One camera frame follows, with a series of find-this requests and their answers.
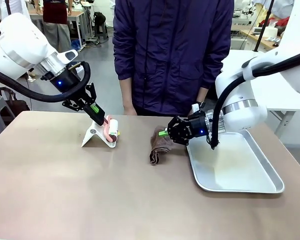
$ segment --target jacket sleeve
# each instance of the jacket sleeve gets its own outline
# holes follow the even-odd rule
[[[233,13],[234,0],[219,0],[203,59],[202,88],[209,89],[216,81],[223,67],[221,61],[229,54]]]
[[[135,23],[130,0],[116,0],[113,19],[114,68],[119,80],[131,78],[135,69]]]

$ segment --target purple jacket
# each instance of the purple jacket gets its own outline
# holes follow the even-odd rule
[[[132,78],[132,101],[186,115],[230,50],[234,0],[116,0],[114,65]]]

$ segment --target tray rim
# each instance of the tray rim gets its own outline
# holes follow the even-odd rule
[[[277,171],[274,168],[274,166],[272,166],[271,162],[268,160],[267,156],[261,150],[261,148],[259,147],[259,145],[255,141],[254,137],[250,134],[250,132],[248,130],[246,130],[246,129],[243,129],[240,132],[225,132],[224,134],[238,134],[238,135],[243,135],[242,132],[247,133],[251,137],[251,139],[253,140],[253,144],[258,148],[258,150],[260,151],[260,153],[263,155],[263,157],[266,159],[266,161],[271,166],[272,170],[274,171],[274,173],[276,174],[276,176],[278,177],[278,179],[281,181],[281,183],[282,183],[282,189],[280,189],[279,191],[267,192],[267,191],[224,190],[224,189],[223,190],[222,189],[219,190],[219,189],[210,189],[208,187],[205,187],[205,186],[203,186],[198,181],[198,177],[197,177],[197,174],[196,174],[196,171],[195,171],[195,168],[194,168],[194,164],[193,164],[193,157],[192,157],[192,154],[189,151],[189,145],[188,145],[188,146],[186,146],[186,149],[187,149],[187,152],[189,154],[190,164],[191,164],[193,176],[194,176],[194,179],[195,179],[196,183],[199,185],[200,188],[204,189],[207,192],[215,192],[215,193],[247,193],[247,194],[282,194],[285,191],[285,188],[286,188],[284,181],[281,179],[280,175],[277,173]]]

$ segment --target white tabletop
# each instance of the white tabletop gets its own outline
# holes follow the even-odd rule
[[[250,50],[230,50],[229,55],[222,61],[222,71],[233,71],[260,55],[262,52]],[[258,77],[251,81],[253,93],[257,102],[266,105],[270,111],[300,111],[300,93],[296,92],[280,73]]]

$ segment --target white tray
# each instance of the white tray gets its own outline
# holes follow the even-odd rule
[[[219,135],[212,150],[205,137],[187,146],[197,184],[210,192],[279,194],[285,185],[250,133]]]

